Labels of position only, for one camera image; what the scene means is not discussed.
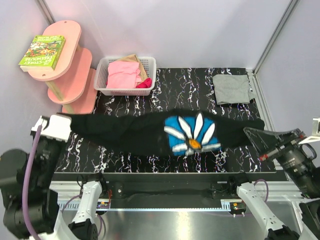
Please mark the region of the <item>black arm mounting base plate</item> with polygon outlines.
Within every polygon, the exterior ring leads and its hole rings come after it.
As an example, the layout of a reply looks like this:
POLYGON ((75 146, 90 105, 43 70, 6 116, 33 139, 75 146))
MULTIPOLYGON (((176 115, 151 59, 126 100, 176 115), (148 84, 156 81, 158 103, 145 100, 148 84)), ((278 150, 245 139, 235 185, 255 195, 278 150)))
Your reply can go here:
POLYGON ((133 210, 213 209, 222 199, 237 199, 236 188, 254 182, 250 173, 142 173, 85 174, 76 178, 79 186, 103 179, 101 199, 110 200, 110 208, 133 210))

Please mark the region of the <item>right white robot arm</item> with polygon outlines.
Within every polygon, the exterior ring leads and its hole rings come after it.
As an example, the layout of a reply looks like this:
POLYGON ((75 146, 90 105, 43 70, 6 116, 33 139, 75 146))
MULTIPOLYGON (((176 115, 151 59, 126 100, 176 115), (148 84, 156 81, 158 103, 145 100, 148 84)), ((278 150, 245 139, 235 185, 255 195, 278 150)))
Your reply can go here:
POLYGON ((320 238, 320 169, 313 160, 315 149, 300 129, 274 132, 246 127, 244 133, 262 161, 277 160, 301 195, 309 201, 299 204, 302 231, 297 233, 286 226, 258 196, 254 184, 245 173, 229 178, 228 195, 240 198, 261 227, 266 240, 318 240, 320 238))

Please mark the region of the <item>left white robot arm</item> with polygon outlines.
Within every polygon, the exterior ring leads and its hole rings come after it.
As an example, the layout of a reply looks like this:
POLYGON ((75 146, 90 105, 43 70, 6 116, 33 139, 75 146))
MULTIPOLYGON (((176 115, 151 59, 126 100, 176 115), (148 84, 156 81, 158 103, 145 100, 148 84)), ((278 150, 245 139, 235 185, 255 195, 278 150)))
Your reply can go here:
POLYGON ((82 180, 80 204, 71 223, 63 220, 58 193, 50 189, 63 142, 40 140, 30 153, 10 149, 0 157, 0 191, 5 207, 3 224, 16 238, 33 239, 33 227, 41 240, 96 240, 99 198, 108 193, 101 173, 82 180))

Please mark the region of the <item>black daisy print t-shirt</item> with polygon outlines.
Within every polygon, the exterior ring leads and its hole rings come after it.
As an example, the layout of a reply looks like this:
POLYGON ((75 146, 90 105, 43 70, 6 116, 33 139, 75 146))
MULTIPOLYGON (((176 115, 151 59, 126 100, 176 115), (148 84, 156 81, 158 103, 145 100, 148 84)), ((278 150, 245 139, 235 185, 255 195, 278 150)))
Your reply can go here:
POLYGON ((250 145, 246 127, 261 119, 234 120, 207 111, 172 109, 140 116, 67 114, 72 132, 115 152, 137 156, 190 156, 250 145))

